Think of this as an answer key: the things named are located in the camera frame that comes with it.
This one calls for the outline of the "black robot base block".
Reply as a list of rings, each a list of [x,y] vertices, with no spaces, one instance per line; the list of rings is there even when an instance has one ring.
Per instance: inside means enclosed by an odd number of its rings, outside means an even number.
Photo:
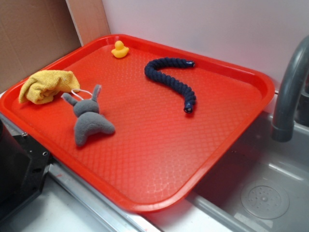
[[[0,221],[3,222],[43,189],[50,152],[30,135],[11,135],[0,123]]]

